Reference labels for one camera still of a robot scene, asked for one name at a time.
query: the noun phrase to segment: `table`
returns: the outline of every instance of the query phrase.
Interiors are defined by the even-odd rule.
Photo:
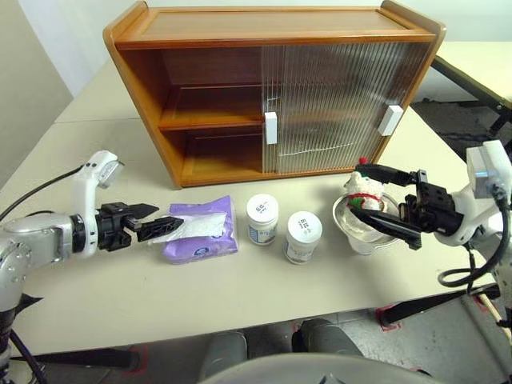
[[[444,42],[432,67],[500,115],[492,134],[512,119],[512,42]]]
[[[354,254],[331,218],[346,174],[171,189],[162,161],[122,89],[108,63],[5,184],[0,209],[41,182],[84,163],[96,150],[108,149],[126,167],[111,188],[98,190],[97,206],[146,202],[165,209],[172,202],[206,202],[230,194],[240,251],[172,266],[160,246],[133,244],[36,270],[29,275],[25,292],[44,300],[23,311],[14,324],[34,354],[151,342],[385,306],[449,292],[437,283],[438,273],[467,265],[463,248],[443,246],[433,235],[424,235],[423,248],[416,252],[397,242],[371,256]],[[428,170],[430,182],[448,191],[467,184],[465,164],[412,109],[404,113],[381,163]],[[413,192],[412,187],[388,188],[397,200]],[[280,203],[278,238],[267,247],[253,245],[246,235],[245,204],[257,193],[272,194]],[[10,217],[41,209],[72,213],[71,180],[35,195]],[[286,220],[297,210],[315,213],[324,228],[314,260],[304,266],[290,264],[282,254]],[[477,263],[482,263],[479,255]]]

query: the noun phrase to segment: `wet wipes package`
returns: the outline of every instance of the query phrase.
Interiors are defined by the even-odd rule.
[[[168,241],[163,254],[172,264],[195,262],[205,258],[233,254],[238,251],[236,242],[236,223],[230,196],[206,204],[171,204],[169,214],[183,218],[184,225],[190,226],[190,233],[212,233],[209,236],[194,236]],[[223,230],[215,227],[222,215],[225,215]]]

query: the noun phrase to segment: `purple wet wipes pack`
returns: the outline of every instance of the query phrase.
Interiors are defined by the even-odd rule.
[[[230,196],[224,196],[206,204],[171,204],[169,207],[171,216],[214,213],[226,213],[222,235],[220,237],[180,238],[168,242],[164,246],[163,254],[172,264],[185,264],[238,251],[235,239],[234,210]]]

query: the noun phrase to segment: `cabinet top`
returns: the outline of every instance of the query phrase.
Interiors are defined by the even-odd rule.
[[[105,33],[117,28],[118,50],[264,46],[334,42],[431,42],[424,18],[395,7],[149,8],[136,2]]]

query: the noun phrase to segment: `white tissue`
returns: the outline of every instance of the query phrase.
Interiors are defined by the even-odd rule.
[[[197,238],[205,236],[222,236],[224,231],[224,222],[226,221],[226,213],[220,212],[215,214],[203,214],[195,216],[178,216],[175,218],[182,218],[183,224],[180,225],[174,232],[153,238],[148,241],[148,244],[156,244],[159,242],[172,242],[179,238]]]

